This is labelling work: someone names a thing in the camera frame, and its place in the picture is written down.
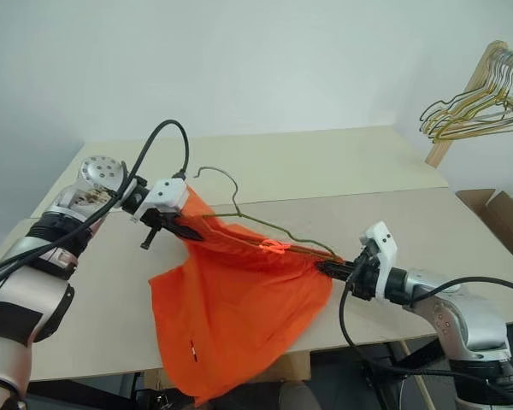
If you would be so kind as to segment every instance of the wooden clothes rack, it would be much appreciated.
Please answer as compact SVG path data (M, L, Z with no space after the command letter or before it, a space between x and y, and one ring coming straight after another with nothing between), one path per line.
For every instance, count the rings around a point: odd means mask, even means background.
M471 79L469 79L468 85L464 91L476 90L485 84L486 78L488 77L488 57L497 49L508 49L508 45L505 41L492 41L483 53L477 68L475 69ZM433 144L431 151L426 158L426 163L432 167L437 167L443 157L445 156L448 149L451 147L453 141L437 141Z

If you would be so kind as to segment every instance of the orange cloth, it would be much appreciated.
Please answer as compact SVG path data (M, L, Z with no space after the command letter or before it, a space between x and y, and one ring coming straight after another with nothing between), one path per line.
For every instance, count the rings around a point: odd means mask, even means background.
M258 247L265 237L203 218L213 211L192 190L182 213L179 224L204 240L183 240L185 264L150 280L152 309L166 373L200 404L282 355L326 304L332 281L315 268L317 255L269 252Z

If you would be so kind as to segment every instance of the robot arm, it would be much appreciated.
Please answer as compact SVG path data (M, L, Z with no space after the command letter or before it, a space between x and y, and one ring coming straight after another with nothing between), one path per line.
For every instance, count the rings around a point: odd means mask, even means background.
M513 395L513 366L507 327L493 305L472 295L461 285L452 286L434 296L413 302L447 282L431 272L405 271L393 267L397 245L384 222L365 231L361 237L367 257L361 274L352 284L352 295L364 300L373 297L402 306L424 318L437 332L445 357L454 372L486 379ZM339 269L323 262L321 269L334 278L346 280L353 264ZM513 408L513 402L483 389L465 378L454 378L457 408Z
M120 162L106 156L84 160L76 183L61 191L3 260L73 232L110 200L111 191L118 191L126 172ZM198 240L197 233L174 223L188 198L184 180L162 179L150 190L145 186L146 181L135 178L115 204L132 214L133 220L150 226L150 235L141 246L148 248L162 228ZM23 408L21 400L30 379L32 343L52 335L61 323L74 298L68 280L104 218L0 280L0 408Z

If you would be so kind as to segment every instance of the white wall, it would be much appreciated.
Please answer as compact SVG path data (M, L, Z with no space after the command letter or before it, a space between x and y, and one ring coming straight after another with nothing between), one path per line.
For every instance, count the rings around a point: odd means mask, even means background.
M0 145L24 177L0 162L0 231L80 140L145 138L164 118L192 136L395 124L424 156L418 116L494 39L513 48L513 1L0 0ZM441 171L513 194L513 135L456 143Z

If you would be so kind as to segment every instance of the hanger hook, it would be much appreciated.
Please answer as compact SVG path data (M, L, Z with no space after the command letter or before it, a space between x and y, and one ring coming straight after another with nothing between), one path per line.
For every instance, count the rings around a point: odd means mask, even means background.
M236 212L238 214L241 214L241 210L239 209L238 203L236 202L236 195L238 195L239 187L238 187L238 183L233 178L233 176L230 175L229 173L227 173L226 171L224 171L223 169L220 169L218 167L205 166L205 167L200 167L198 169L198 173L196 175L194 175L194 178L199 178L199 174L204 169L210 169L211 171L217 171L218 173L221 173L222 175L225 175L226 177L228 177L233 182L233 186L235 186L235 191L233 192L233 195L232 195L232 203L233 203L233 206L236 208Z

